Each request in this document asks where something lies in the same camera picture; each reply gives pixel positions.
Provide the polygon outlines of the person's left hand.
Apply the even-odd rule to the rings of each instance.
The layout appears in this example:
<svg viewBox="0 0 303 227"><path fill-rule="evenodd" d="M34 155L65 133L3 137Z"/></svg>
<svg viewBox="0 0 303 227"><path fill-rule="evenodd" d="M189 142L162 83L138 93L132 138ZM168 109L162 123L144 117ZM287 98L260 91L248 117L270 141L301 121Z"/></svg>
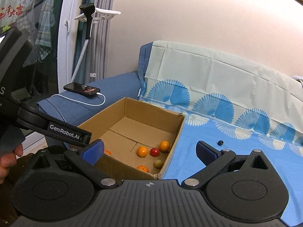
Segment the person's left hand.
<svg viewBox="0 0 303 227"><path fill-rule="evenodd" d="M5 154L1 157L0 165L0 184L4 183L5 178L9 174L11 167L16 165L17 157L22 157L23 145L20 144L13 152Z"/></svg>

